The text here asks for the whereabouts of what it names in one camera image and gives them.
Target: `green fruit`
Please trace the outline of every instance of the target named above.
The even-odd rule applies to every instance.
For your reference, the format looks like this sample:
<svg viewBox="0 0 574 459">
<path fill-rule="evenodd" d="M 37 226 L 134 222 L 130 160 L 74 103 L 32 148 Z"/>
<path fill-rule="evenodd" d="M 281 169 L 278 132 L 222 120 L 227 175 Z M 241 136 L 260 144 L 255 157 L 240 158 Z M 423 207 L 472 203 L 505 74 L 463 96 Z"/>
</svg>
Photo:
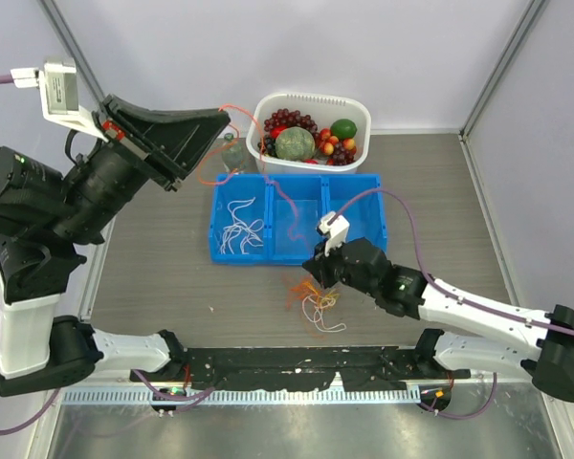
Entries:
<svg viewBox="0 0 574 459">
<path fill-rule="evenodd" d="M 355 123 L 346 118 L 334 121 L 330 130 L 332 131 L 332 136 L 338 137 L 341 141 L 351 139 L 357 134 L 357 126 Z"/>
<path fill-rule="evenodd" d="M 315 138 L 306 129 L 288 127 L 276 138 L 276 156 L 281 160 L 306 161 L 315 154 Z"/>
</svg>

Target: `bunch of grapes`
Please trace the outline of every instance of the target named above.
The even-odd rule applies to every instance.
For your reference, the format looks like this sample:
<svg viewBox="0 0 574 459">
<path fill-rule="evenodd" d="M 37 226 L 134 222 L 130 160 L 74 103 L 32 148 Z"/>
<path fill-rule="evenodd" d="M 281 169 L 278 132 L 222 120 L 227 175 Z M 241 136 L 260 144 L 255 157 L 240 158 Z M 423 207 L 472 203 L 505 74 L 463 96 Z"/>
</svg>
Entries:
<svg viewBox="0 0 574 459">
<path fill-rule="evenodd" d="M 333 165 L 349 165 L 355 162 L 355 152 L 344 148 L 342 143 L 337 143 L 331 158 L 334 160 Z"/>
<path fill-rule="evenodd" d="M 261 149 L 261 142 L 257 143 L 257 148 L 262 154 L 266 154 L 276 158 L 276 145 L 275 140 L 271 136 L 264 136 L 264 149 Z"/>
<path fill-rule="evenodd" d="M 317 136 L 318 127 L 310 115 L 302 115 L 299 110 L 290 112 L 286 108 L 276 110 L 271 118 L 264 121 L 264 130 L 271 132 L 274 128 L 286 127 L 301 127 L 310 132 L 313 137 Z"/>
</svg>

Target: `gray wood tabletop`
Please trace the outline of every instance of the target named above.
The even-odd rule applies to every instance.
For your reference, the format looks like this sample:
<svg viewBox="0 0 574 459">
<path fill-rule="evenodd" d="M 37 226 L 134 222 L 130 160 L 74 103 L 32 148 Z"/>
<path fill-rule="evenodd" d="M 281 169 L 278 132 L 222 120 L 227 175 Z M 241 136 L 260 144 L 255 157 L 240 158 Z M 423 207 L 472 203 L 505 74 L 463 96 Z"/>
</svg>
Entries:
<svg viewBox="0 0 574 459">
<path fill-rule="evenodd" d="M 218 157 L 203 174 L 223 172 Z M 497 259 L 456 135 L 375 136 L 359 172 L 378 173 L 416 216 L 431 273 L 462 289 L 508 301 Z M 297 267 L 211 263 L 207 242 L 212 187 L 190 176 L 178 193 L 149 183 L 117 218 L 92 317 L 122 334 L 175 332 L 185 346 L 306 346 L 414 344 L 426 322 L 388 315 L 341 288 L 324 319 L 344 332 L 322 338 L 300 306 L 287 307 Z M 410 226 L 399 204 L 385 198 L 387 257 L 416 267 Z"/>
</svg>

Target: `white string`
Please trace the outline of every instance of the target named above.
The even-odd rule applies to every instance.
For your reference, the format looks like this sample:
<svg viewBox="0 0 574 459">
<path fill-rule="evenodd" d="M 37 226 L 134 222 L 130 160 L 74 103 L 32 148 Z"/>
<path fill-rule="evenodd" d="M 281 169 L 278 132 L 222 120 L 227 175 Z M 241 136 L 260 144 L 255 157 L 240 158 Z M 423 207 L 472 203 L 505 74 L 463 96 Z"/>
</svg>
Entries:
<svg viewBox="0 0 574 459">
<path fill-rule="evenodd" d="M 258 232 L 262 231 L 264 228 L 264 221 L 262 219 L 257 219 L 253 221 L 250 225 L 247 225 L 241 219 L 236 217 L 236 211 L 241 208 L 247 208 L 251 206 L 255 202 L 255 198 L 246 201 L 231 201 L 228 204 L 228 212 L 232 216 L 232 224 L 227 225 L 223 228 L 223 235 L 221 237 L 221 246 L 219 247 L 219 253 L 225 255 L 227 251 L 229 251 L 232 255 L 234 255 L 232 241 L 240 237 L 240 235 L 245 232 L 246 235 L 240 241 L 240 253 L 243 255 L 248 255 L 249 253 L 246 251 L 247 245 L 251 247 L 263 247 L 264 243 L 263 240 L 257 235 Z M 232 208 L 233 204 L 239 204 L 240 206 L 236 206 Z"/>
<path fill-rule="evenodd" d="M 306 311 L 306 302 L 307 301 L 312 302 L 313 305 L 315 306 L 315 313 L 313 314 L 312 317 L 310 317 L 308 315 L 308 312 Z M 321 307 L 318 307 L 317 303 L 313 299 L 313 296 L 309 295 L 302 300 L 302 312 L 304 313 L 304 316 L 306 317 L 306 319 L 309 322 L 311 322 L 312 324 L 314 324 L 315 327 L 317 328 L 317 330 L 319 330 L 320 332 L 322 332 L 322 333 L 339 333 L 339 332 L 343 332 L 344 330 L 346 330 L 346 324 L 345 323 L 341 322 L 337 325 L 334 325 L 333 327 L 327 327 L 327 326 L 325 326 L 325 322 L 323 321 L 323 311 L 325 309 L 331 308 L 335 304 L 336 304 L 336 298 L 334 298 L 334 297 L 324 298 L 321 301 Z"/>
</svg>

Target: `gray floor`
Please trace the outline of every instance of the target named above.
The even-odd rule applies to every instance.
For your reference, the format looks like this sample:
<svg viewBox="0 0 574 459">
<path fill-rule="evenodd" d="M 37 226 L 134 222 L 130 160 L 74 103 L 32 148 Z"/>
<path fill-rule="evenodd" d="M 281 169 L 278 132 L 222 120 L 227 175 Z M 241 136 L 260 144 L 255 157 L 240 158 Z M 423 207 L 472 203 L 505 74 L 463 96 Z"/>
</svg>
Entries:
<svg viewBox="0 0 574 459">
<path fill-rule="evenodd" d="M 204 170 L 223 172 L 219 158 Z M 456 135 L 372 138 L 360 172 L 379 173 L 416 215 L 432 273 L 465 290 L 507 301 L 489 234 Z M 426 323 L 392 317 L 361 294 L 342 289 L 329 325 L 347 330 L 311 335 L 298 308 L 286 309 L 288 280 L 300 268 L 213 265 L 207 231 L 212 188 L 189 177 L 178 193 L 155 184 L 117 219 L 99 286 L 93 324 L 114 333 L 167 328 L 187 346 L 413 344 Z M 387 197 L 389 258 L 416 266 L 408 220 Z"/>
<path fill-rule="evenodd" d="M 450 410 L 473 412 L 488 393 L 489 384 L 458 384 Z M 496 402 L 467 422 L 435 418 L 414 404 L 202 405 L 163 419 L 149 419 L 148 406 L 66 406 L 49 457 L 560 458 L 540 404 L 531 385 L 502 383 Z"/>
</svg>

